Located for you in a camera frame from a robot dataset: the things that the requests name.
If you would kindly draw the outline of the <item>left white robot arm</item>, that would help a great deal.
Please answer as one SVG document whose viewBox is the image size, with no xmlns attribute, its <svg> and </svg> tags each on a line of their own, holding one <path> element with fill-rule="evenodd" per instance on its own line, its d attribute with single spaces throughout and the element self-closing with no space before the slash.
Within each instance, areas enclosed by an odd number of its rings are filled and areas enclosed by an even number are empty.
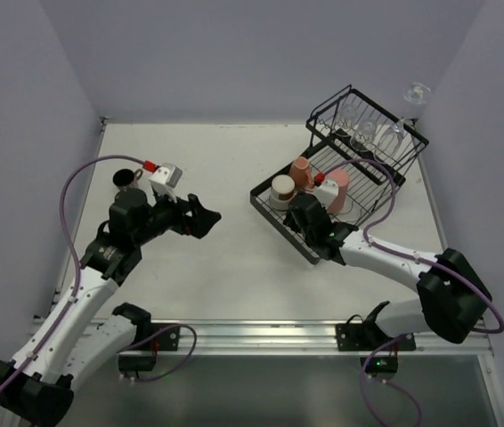
<svg viewBox="0 0 504 427">
<path fill-rule="evenodd" d="M 142 246 L 169 230 L 203 238 L 220 219 L 193 194 L 185 200 L 157 196 L 151 205 L 141 189 L 120 191 L 78 264 L 74 285 L 25 346 L 0 360 L 0 406 L 34 426 L 57 425 L 81 383 L 107 359 L 159 336 L 149 312 L 123 303 L 100 329 L 82 337 L 141 261 Z"/>
</svg>

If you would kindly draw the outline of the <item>pink tall tumbler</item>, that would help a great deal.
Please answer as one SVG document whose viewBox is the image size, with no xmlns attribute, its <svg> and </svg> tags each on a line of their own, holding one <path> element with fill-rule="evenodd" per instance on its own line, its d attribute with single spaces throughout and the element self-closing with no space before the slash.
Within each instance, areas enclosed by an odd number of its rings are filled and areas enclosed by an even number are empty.
<svg viewBox="0 0 504 427">
<path fill-rule="evenodd" d="M 345 198 L 350 184 L 350 175 L 345 170 L 334 170 L 328 174 L 328 177 L 338 186 L 338 194 L 333 202 L 328 206 L 329 214 L 339 214 L 345 205 Z"/>
</svg>

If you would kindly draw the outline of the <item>white brown ceramic cup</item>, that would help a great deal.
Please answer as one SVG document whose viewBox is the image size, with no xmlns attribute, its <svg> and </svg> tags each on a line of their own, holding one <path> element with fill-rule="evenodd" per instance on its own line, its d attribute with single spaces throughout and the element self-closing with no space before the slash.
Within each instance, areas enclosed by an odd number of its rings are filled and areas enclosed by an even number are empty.
<svg viewBox="0 0 504 427">
<path fill-rule="evenodd" d="M 294 180 L 286 175 L 275 176 L 271 182 L 269 203 L 270 206 L 278 211 L 286 211 L 290 201 L 294 197 L 296 184 Z"/>
</svg>

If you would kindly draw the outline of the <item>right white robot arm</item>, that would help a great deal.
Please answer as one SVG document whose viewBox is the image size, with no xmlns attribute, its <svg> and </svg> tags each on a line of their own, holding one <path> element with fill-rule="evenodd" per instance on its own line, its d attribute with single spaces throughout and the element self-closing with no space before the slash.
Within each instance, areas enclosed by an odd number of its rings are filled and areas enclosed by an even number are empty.
<svg viewBox="0 0 504 427">
<path fill-rule="evenodd" d="M 361 323 L 347 327 L 346 335 L 372 349 L 428 331 L 461 343 L 492 306 L 492 295 L 459 251 L 432 254 L 375 239 L 367 229 L 332 221 L 308 193 L 291 202 L 286 221 L 320 258 L 372 271 L 416 294 L 406 302 L 382 302 Z"/>
</svg>

